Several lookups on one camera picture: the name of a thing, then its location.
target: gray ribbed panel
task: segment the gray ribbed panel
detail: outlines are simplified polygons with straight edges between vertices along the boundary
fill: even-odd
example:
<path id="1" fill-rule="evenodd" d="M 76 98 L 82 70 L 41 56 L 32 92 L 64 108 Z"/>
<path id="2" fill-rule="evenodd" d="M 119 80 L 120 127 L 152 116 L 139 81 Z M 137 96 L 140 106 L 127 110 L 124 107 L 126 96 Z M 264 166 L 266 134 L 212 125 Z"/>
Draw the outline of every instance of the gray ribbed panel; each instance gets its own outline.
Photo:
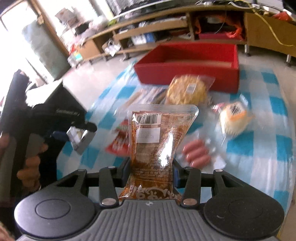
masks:
<path id="1" fill-rule="evenodd" d="M 87 231 L 66 241 L 234 241 L 205 224 L 197 211 L 181 208 L 174 200 L 153 201 L 151 206 L 147 202 L 125 200 L 121 207 L 103 210 Z"/>

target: yellow cable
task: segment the yellow cable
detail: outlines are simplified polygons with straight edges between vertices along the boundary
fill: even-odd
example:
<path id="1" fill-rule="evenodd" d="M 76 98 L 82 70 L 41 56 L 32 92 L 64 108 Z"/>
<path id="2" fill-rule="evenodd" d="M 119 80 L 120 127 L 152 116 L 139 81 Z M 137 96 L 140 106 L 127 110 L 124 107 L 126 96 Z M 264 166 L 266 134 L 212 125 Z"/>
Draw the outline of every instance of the yellow cable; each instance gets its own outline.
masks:
<path id="1" fill-rule="evenodd" d="M 237 2 L 237 1 L 245 2 L 245 3 L 247 3 L 247 4 L 249 5 L 249 7 L 252 8 L 252 5 L 251 5 L 250 3 L 244 1 L 244 0 L 235 0 L 235 2 Z M 259 13 L 257 13 L 255 9 L 252 9 L 252 10 L 253 10 L 253 12 L 254 12 L 255 15 L 259 16 L 259 17 L 263 20 L 263 22 L 265 22 L 265 23 L 267 24 L 267 26 L 269 27 L 271 33 L 273 34 L 273 36 L 275 37 L 275 39 L 277 40 L 277 42 L 278 42 L 280 45 L 284 45 L 284 46 L 286 46 L 286 47 L 296 47 L 295 45 L 287 45 L 287 44 L 283 44 L 283 43 L 279 40 L 279 38 L 277 37 L 277 35 L 275 34 L 275 32 L 274 32 L 274 30 L 272 29 L 272 27 L 270 26 L 270 24 L 265 20 L 265 18 L 263 18 Z"/>

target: checkered tablecloth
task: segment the checkered tablecloth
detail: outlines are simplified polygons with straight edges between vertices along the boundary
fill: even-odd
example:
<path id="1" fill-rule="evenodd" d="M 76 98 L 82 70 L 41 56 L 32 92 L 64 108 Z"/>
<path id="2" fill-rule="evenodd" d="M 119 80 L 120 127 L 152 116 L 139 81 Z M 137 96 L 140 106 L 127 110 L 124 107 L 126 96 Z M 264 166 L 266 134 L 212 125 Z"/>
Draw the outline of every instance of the checkered tablecloth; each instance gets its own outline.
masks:
<path id="1" fill-rule="evenodd" d="M 87 120 L 97 124 L 98 130 L 82 156 L 73 151 L 68 142 L 57 159 L 57 176 L 61 178 L 76 169 L 98 172 L 106 166 L 119 166 L 122 158 L 104 151 L 110 130 L 122 118 L 114 111 L 137 89 L 140 82 L 130 65 L 99 96 L 87 113 Z M 249 127 L 237 138 L 224 144 L 225 171 L 275 198 L 289 209 L 295 184 L 295 131 L 292 116 L 285 104 L 279 83 L 272 69 L 240 65 L 238 94 L 211 92 L 214 103 L 229 102 L 243 94 L 249 101 L 258 124 Z M 199 118 L 189 133 L 202 126 Z M 90 189 L 90 198 L 98 199 L 98 188 Z M 202 201 L 210 198 L 210 190 L 203 188 Z"/>

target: red tray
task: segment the red tray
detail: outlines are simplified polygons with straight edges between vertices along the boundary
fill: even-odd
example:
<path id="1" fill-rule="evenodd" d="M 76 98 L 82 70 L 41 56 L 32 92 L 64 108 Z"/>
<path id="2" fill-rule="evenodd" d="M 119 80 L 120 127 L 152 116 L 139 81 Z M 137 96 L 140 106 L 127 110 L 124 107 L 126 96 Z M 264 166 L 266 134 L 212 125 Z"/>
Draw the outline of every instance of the red tray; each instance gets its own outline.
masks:
<path id="1" fill-rule="evenodd" d="M 176 75 L 200 74 L 216 78 L 210 90 L 237 93 L 239 87 L 237 46 L 231 44 L 161 44 L 136 63 L 135 70 L 144 84 L 169 85 Z"/>

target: floor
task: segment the floor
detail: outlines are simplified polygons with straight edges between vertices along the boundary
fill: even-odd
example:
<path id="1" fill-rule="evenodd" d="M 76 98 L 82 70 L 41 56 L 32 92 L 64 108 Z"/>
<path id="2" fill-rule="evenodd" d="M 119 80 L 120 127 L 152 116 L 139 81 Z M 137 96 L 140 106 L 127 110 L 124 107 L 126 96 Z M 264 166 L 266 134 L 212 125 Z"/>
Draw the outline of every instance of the floor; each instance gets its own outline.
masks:
<path id="1" fill-rule="evenodd" d="M 286 55 L 274 51 L 252 47 L 251 55 L 243 54 L 243 46 L 239 47 L 239 62 L 258 68 L 273 68 L 282 88 L 283 96 L 290 105 L 296 120 L 296 64 L 287 67 Z M 64 85 L 74 94 L 77 100 L 89 109 L 100 93 L 122 72 L 135 58 L 140 59 L 144 54 L 133 56 L 128 61 L 122 61 L 122 55 L 105 62 L 103 59 L 95 60 L 93 65 L 84 63 L 78 69 L 71 70 L 64 77 Z M 296 205 L 292 203 L 281 233 L 282 241 L 296 240 Z"/>

